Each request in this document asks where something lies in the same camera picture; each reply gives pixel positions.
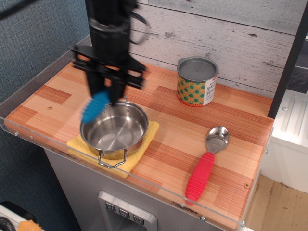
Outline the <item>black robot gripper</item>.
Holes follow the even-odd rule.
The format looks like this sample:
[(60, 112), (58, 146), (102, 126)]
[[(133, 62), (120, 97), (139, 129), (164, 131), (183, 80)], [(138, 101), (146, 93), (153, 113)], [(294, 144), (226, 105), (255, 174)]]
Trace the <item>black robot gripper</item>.
[(92, 46), (73, 46), (75, 67), (86, 72), (91, 97), (104, 90), (105, 79), (109, 101), (114, 106), (123, 97), (126, 85), (141, 88), (145, 66), (129, 54), (131, 19), (147, 23), (134, 12), (135, 0), (88, 0), (86, 10)]

